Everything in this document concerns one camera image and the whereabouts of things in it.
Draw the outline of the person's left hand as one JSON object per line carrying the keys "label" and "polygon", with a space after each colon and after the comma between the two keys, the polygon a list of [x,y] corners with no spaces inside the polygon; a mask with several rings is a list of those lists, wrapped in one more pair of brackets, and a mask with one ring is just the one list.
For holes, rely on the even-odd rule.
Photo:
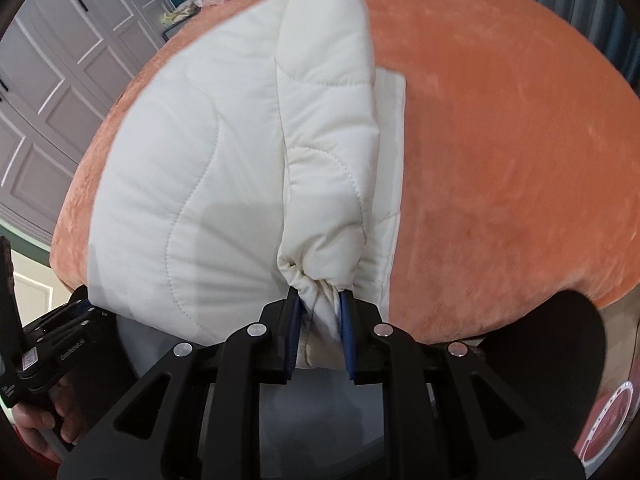
{"label": "person's left hand", "polygon": [[15,427],[25,444],[39,455],[53,463],[62,463],[63,457],[44,437],[45,431],[53,431],[56,426],[54,414],[62,418],[61,438],[73,446],[85,437],[90,425],[77,400],[77,394],[70,375],[63,376],[50,390],[53,408],[36,408],[17,403],[11,408]]}

